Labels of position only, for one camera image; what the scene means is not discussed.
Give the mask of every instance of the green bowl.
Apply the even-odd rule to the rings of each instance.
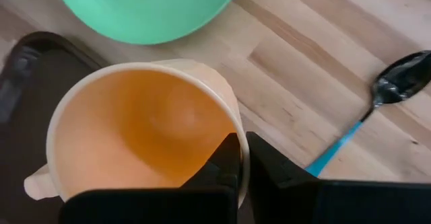
[[[89,27],[114,40],[159,44],[186,36],[231,0],[64,0]]]

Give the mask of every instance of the spoon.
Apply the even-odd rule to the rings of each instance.
[[[368,117],[384,104],[394,104],[406,100],[431,81],[431,50],[413,53],[387,67],[374,81],[371,87],[372,104],[367,113],[338,142],[330,146],[319,158],[305,170],[319,176],[335,154],[358,131]]]

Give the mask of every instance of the wooden surface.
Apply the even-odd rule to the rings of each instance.
[[[306,166],[367,109],[387,65],[431,49],[431,0],[234,0],[202,30],[137,46],[105,38],[61,0],[0,0],[0,57],[35,30],[85,44],[109,63],[191,58],[217,69],[254,130]],[[431,87],[379,109],[324,178],[431,182]]]

